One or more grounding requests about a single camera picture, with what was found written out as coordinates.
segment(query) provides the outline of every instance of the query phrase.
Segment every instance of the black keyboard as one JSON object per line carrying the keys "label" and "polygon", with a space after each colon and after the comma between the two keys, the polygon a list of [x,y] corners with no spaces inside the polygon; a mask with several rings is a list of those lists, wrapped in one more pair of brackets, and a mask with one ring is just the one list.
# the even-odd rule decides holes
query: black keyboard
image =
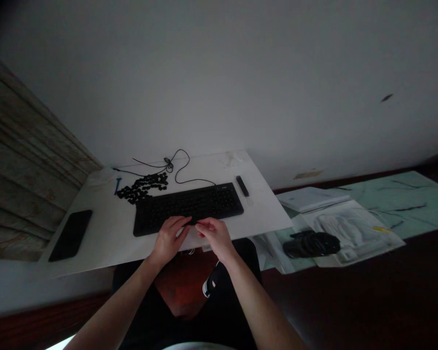
{"label": "black keyboard", "polygon": [[196,190],[150,197],[136,203],[133,235],[145,236],[159,232],[171,216],[191,216],[194,225],[207,217],[223,219],[243,214],[243,207],[232,182]]}

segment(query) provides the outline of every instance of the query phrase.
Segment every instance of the person's right hand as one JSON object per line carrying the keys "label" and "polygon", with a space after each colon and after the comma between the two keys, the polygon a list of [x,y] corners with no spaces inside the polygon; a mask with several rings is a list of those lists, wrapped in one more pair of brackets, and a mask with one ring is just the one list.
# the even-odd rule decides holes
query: person's right hand
{"label": "person's right hand", "polygon": [[225,222],[206,218],[198,220],[195,227],[201,237],[208,239],[214,254],[217,255],[221,263],[226,264],[237,255]]}
{"label": "person's right hand", "polygon": [[[156,263],[160,268],[164,267],[174,256],[179,252],[182,243],[184,242],[190,226],[186,225],[191,220],[191,216],[171,216],[164,221],[159,234],[154,244],[149,260]],[[177,236],[177,233],[186,225],[182,232]]]}

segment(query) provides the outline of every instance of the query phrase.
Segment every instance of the blue object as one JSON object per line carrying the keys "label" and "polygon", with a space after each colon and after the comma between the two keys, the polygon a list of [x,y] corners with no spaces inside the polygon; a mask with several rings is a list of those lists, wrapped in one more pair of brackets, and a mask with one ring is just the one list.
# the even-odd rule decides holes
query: blue object
{"label": "blue object", "polygon": [[117,192],[118,192],[118,185],[120,185],[120,180],[121,179],[122,179],[121,177],[117,178],[117,186],[115,186],[115,193],[114,194],[117,194]]}

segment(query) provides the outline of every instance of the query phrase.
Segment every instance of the desk surface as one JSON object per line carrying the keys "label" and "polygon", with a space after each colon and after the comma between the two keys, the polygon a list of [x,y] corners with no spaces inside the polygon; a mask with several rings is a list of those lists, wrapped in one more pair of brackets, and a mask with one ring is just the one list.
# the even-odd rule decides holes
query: desk surface
{"label": "desk surface", "polygon": [[[151,189],[149,194],[156,196],[207,186],[207,182],[204,181],[193,181],[186,184],[175,183],[175,173],[186,162],[186,158],[173,160],[174,172],[169,174],[167,179],[169,182],[167,190]],[[162,164],[162,162],[153,163],[153,165]],[[141,164],[124,168],[124,170],[137,174],[154,172],[153,168]],[[247,203],[241,192],[235,179],[237,175],[242,177],[253,201],[252,205]],[[119,177],[122,177],[120,189],[124,186],[131,186],[139,178],[128,173],[120,173]],[[186,181],[193,178],[204,178],[217,184],[227,182],[234,184],[244,213],[224,219],[232,239],[292,227],[290,218],[244,150],[192,157],[190,164],[179,173],[177,179]],[[142,237],[133,236],[136,207],[127,200],[114,195],[115,185],[115,179],[101,186],[88,186],[87,183],[83,185],[38,262],[40,275],[46,277],[64,276],[144,259],[151,253],[157,233]],[[73,258],[48,262],[68,216],[71,213],[88,209],[91,209],[93,213],[78,254]],[[205,238],[199,238],[197,231],[192,227],[180,250],[197,248],[207,244],[208,241]]]}

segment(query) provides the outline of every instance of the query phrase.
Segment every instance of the person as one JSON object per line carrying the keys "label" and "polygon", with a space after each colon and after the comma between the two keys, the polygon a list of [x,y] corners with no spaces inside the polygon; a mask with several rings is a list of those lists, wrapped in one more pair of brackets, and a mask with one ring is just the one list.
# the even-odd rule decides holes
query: person
{"label": "person", "polygon": [[178,253],[190,220],[170,217],[146,259],[116,267],[112,296],[66,350],[305,348],[262,286],[254,244],[247,238],[232,242],[225,223],[214,218],[195,225],[219,259],[203,286],[209,299],[192,320],[172,315],[152,283]]}

